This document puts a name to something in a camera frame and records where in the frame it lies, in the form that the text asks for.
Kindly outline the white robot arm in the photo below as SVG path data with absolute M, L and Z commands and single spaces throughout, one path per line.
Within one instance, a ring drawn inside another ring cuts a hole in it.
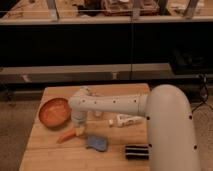
M 163 84 L 149 93 L 114 96 L 94 96 L 82 87 L 68 104 L 76 126 L 85 124 L 88 111 L 144 117 L 150 171 L 201 171 L 190 103 L 176 86 Z

